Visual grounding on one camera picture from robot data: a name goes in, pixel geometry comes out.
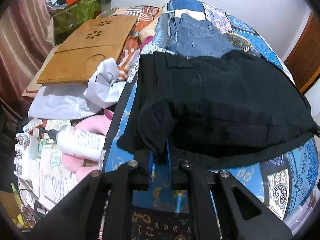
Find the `pink plush pillow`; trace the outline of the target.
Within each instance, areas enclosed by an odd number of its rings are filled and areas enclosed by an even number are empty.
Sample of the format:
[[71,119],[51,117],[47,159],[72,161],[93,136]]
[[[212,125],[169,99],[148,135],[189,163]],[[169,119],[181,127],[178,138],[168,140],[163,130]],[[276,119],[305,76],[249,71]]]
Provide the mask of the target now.
[[[75,128],[102,135],[104,137],[104,146],[105,137],[111,126],[112,118],[113,112],[109,109],[105,109],[102,115],[90,116],[81,120],[76,124]],[[75,155],[63,153],[61,160],[64,167],[69,172],[75,174],[75,178],[78,182],[82,181],[93,170],[99,169],[99,161],[88,157],[77,157]]]

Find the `black pants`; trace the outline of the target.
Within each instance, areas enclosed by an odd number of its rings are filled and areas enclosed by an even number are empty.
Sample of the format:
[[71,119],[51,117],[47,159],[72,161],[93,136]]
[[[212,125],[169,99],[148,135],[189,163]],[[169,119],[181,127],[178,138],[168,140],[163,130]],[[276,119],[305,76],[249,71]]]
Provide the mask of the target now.
[[155,52],[139,61],[130,117],[117,145],[161,156],[209,156],[212,167],[278,157],[318,133],[307,99],[277,66],[243,51],[192,59]]

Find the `wooden door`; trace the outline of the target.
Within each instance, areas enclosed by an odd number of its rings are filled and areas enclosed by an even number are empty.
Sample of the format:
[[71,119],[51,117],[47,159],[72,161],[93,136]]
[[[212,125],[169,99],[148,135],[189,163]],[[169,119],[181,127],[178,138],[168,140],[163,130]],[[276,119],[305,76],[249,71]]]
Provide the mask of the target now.
[[285,65],[302,94],[319,79],[319,42],[319,20],[311,13],[298,42],[285,60]]

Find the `wooden lap desk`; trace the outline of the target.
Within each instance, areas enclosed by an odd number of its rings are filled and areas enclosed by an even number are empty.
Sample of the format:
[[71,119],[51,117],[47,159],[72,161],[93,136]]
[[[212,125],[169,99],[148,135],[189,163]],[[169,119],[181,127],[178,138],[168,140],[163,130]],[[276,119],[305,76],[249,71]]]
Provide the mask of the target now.
[[37,83],[86,83],[101,61],[119,58],[136,19],[119,15],[87,20],[58,47]]

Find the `white lotion pump bottle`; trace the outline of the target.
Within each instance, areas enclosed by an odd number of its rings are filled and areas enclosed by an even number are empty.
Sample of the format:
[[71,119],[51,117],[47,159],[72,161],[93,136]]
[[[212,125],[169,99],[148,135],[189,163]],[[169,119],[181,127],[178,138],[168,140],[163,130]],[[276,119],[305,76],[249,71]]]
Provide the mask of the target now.
[[58,131],[46,130],[40,126],[39,131],[56,141],[59,150],[67,155],[99,161],[103,152],[105,136],[100,134],[83,131],[71,125],[64,125]]

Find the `blue patchwork bedspread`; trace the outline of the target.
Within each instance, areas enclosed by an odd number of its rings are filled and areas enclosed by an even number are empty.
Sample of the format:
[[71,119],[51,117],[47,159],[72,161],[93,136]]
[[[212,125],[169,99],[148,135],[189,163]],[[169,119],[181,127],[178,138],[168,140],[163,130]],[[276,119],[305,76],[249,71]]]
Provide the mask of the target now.
[[283,61],[252,27],[197,0],[170,0],[120,96],[105,171],[153,157],[139,205],[186,210],[170,196],[168,157],[228,168],[279,219],[305,204],[318,179],[315,121]]

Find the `white plastic bag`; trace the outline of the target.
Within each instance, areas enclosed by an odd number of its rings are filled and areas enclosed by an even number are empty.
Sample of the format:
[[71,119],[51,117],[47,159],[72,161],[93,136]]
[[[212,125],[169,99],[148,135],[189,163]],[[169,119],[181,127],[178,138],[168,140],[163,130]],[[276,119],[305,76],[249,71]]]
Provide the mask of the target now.
[[35,96],[28,117],[78,120],[115,105],[126,85],[114,58],[101,61],[86,85],[47,85]]

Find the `blue folded jeans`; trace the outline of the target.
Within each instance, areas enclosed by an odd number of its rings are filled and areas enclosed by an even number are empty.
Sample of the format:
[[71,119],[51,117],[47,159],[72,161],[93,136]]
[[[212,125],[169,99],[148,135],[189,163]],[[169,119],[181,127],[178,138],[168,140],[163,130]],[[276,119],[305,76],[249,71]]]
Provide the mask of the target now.
[[172,17],[167,50],[191,58],[212,56],[220,58],[236,47],[207,20],[195,20],[187,14]]

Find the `striped maroon curtain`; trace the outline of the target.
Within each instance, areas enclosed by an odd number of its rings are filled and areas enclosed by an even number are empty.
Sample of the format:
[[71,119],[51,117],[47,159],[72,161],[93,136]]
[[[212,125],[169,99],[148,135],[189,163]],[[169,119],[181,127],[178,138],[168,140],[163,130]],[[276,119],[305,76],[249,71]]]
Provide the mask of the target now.
[[1,106],[16,119],[29,102],[22,92],[54,46],[46,0],[4,0],[1,5]]

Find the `green cardboard box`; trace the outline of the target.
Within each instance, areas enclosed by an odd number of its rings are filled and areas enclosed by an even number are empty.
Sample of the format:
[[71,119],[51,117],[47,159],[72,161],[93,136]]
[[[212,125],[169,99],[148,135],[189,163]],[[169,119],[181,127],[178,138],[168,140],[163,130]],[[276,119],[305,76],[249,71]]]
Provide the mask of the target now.
[[79,0],[53,13],[54,34],[63,34],[78,28],[101,13],[99,0]]

